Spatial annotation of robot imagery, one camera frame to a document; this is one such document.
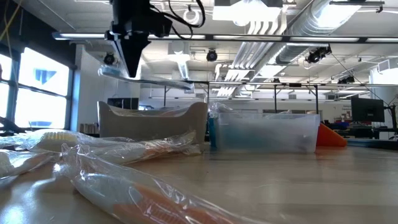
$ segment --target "clear plastic bin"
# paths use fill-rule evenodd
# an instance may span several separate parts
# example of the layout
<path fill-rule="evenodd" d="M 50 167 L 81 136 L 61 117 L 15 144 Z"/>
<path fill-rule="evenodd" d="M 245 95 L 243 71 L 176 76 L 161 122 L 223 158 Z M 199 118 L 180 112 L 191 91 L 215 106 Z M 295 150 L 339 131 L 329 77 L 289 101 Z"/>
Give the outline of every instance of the clear plastic bin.
<path fill-rule="evenodd" d="M 317 114 L 220 113 L 215 118 L 217 150 L 314 152 Z"/>

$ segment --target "window frame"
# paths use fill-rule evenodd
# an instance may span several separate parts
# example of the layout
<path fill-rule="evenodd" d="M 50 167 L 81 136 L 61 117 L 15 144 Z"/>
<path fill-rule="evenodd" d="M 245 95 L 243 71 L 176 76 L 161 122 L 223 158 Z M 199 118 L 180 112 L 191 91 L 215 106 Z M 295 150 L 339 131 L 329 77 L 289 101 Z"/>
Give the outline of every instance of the window frame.
<path fill-rule="evenodd" d="M 23 88 L 26 90 L 30 90 L 30 91 L 34 91 L 37 93 L 41 93 L 41 94 L 45 94 L 45 95 L 50 95 L 50 96 L 58 96 L 58 97 L 62 97 L 65 98 L 67 101 L 67 105 L 66 105 L 66 112 L 65 112 L 65 125 L 64 125 L 64 129 L 66 130 L 70 130 L 70 120 L 71 120 L 71 112 L 72 112 L 72 93 L 73 93 L 73 77 L 75 74 L 75 68 L 71 68 L 61 62 L 58 62 L 57 60 L 54 60 L 58 63 L 61 63 L 65 66 L 67 66 L 69 68 L 69 74 L 68 74 L 68 91 L 67 91 L 67 95 L 63 96 L 60 95 L 58 93 L 54 93 L 48 90 L 42 90 L 40 88 L 36 88 L 33 86 L 29 86 L 29 85 L 23 85 L 21 83 L 18 82 L 19 80 L 19 72 L 20 72 L 20 68 L 21 68 L 21 54 L 23 53 L 25 48 L 23 48 L 22 52 L 18 52 L 14 49 L 11 50 L 11 54 L 12 57 L 10 55 L 9 49 L 8 47 L 6 47 L 5 45 L 0 44 L 0 54 L 4 55 L 6 57 L 11 58 L 12 62 L 11 62 L 11 77 L 9 80 L 3 80 L 0 79 L 0 83 L 4 83 L 7 84 L 9 86 L 9 90 L 8 90 L 8 99 L 7 99 L 7 113 L 6 113 L 6 118 L 11 120 L 12 122 L 15 121 L 15 114 L 16 114 L 16 106 L 17 106 L 17 97 L 18 97 L 18 88 Z M 38 129 L 45 129 L 45 128 L 22 128 L 25 130 L 38 130 Z"/>

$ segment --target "computer monitor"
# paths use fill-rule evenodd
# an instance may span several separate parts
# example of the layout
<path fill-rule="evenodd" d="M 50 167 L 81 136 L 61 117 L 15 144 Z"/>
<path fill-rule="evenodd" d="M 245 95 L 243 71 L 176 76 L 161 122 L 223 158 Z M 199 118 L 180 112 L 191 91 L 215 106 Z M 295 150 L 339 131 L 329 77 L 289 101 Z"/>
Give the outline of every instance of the computer monitor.
<path fill-rule="evenodd" d="M 351 98 L 353 121 L 384 122 L 384 104 L 382 100 Z"/>
<path fill-rule="evenodd" d="M 108 105 L 122 109 L 138 110 L 138 98 L 108 98 Z"/>

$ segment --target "wooden table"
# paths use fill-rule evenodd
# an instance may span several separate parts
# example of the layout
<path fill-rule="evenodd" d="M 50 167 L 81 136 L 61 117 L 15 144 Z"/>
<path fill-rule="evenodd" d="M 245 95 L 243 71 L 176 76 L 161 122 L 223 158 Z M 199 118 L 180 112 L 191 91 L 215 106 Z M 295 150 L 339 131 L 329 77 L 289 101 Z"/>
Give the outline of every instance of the wooden table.
<path fill-rule="evenodd" d="M 217 152 L 131 167 L 271 223 L 398 222 L 398 153 L 392 151 Z M 51 165 L 0 181 L 0 208 L 0 223 L 119 223 L 54 176 Z"/>

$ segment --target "orange plastic piece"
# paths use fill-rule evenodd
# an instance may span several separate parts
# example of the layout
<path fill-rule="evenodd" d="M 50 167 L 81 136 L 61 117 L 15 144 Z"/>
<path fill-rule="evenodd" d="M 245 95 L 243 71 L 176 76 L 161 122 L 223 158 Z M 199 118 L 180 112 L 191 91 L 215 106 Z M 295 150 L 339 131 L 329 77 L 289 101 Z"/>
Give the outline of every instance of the orange plastic piece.
<path fill-rule="evenodd" d="M 113 205 L 114 215 L 120 220 L 145 224 L 233 224 L 220 214 L 177 204 L 147 187 L 134 185 L 142 198 L 136 204 Z"/>
<path fill-rule="evenodd" d="M 347 146 L 347 140 L 332 129 L 328 128 L 326 125 L 320 124 L 318 129 L 317 146 L 345 147 Z"/>

